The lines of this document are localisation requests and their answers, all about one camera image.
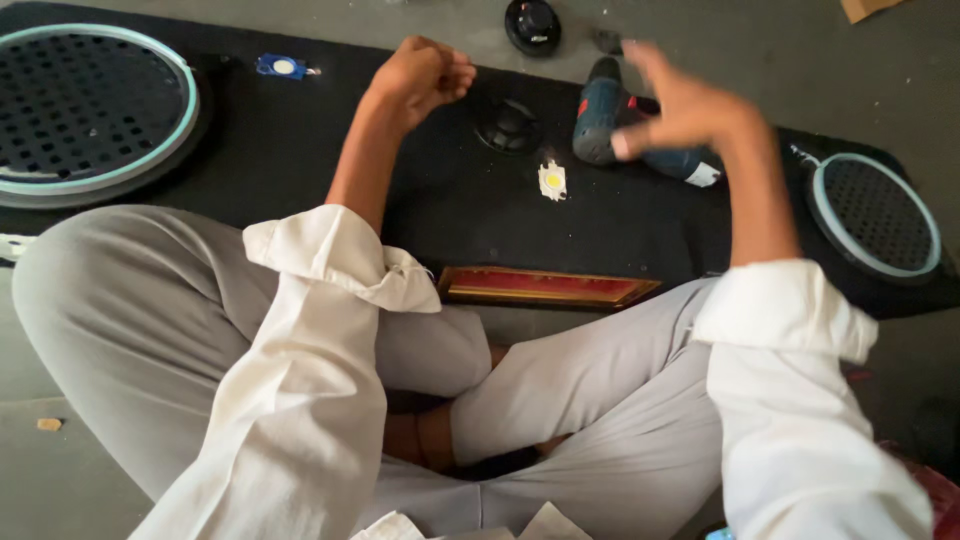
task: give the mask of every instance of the cordless drill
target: cordless drill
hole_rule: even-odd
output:
[[[610,136],[621,125],[635,124],[660,114],[653,100],[628,96],[620,78],[620,64],[613,57],[604,57],[590,70],[580,94],[577,124],[573,130],[573,153],[594,165],[616,161]],[[705,187],[717,181],[720,172],[701,161],[701,148],[649,150],[640,155],[652,169]]]

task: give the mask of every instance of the black mesh grille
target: black mesh grille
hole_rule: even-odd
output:
[[[0,49],[0,180],[92,178],[150,153],[182,119],[182,76],[114,37],[62,35]]]
[[[930,255],[930,229],[909,195],[876,168],[832,161],[824,171],[830,206],[844,229],[875,258],[901,270],[920,270]]]

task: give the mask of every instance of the person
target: person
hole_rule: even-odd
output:
[[[322,206],[242,236],[150,207],[43,234],[15,307],[156,502],[132,538],[346,539],[394,510],[428,535],[520,533],[552,503],[577,526],[554,538],[661,539],[721,473],[737,538],[928,538],[924,493],[873,444],[838,369],[865,359],[876,323],[801,258],[772,130],[652,45],[623,48],[662,115],[612,146],[723,158],[731,269],[505,355],[379,241],[400,141],[476,74],[423,37],[374,76]],[[455,399],[388,418],[384,386]],[[536,465],[496,479],[430,470],[535,444]]]

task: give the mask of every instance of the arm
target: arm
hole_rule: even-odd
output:
[[[724,428],[727,520],[740,539],[929,538],[923,491],[873,442],[839,370],[863,361],[876,322],[801,260],[775,136],[756,109],[624,43],[663,115],[613,136],[628,159],[650,146],[709,144],[730,177],[732,269],[694,326],[712,343],[707,390]]]
[[[132,538],[348,537],[380,462],[378,311],[440,310],[420,265],[380,244],[384,199],[403,135],[466,92],[459,58],[404,41],[362,100],[328,204],[244,231],[248,258],[280,274],[276,297],[217,389],[200,455]]]

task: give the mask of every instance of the concrete floor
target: concrete floor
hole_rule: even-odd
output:
[[[0,0],[0,7],[9,4]],[[503,35],[507,0],[83,0],[128,12],[394,47],[424,34],[477,63],[581,82],[597,58],[593,26],[655,40],[680,65],[755,100],[780,125],[893,152],[960,258],[960,4],[913,0],[851,26],[839,0],[557,0],[557,58],[524,59]],[[636,77],[628,86],[641,91]],[[125,537],[146,497],[104,454],[39,365],[12,317],[10,272],[0,270],[0,536]],[[583,324],[589,315],[484,309],[501,340]],[[960,309],[887,321],[855,388],[879,435],[909,448],[909,418],[931,395],[960,397]],[[57,433],[36,418],[67,419]]]

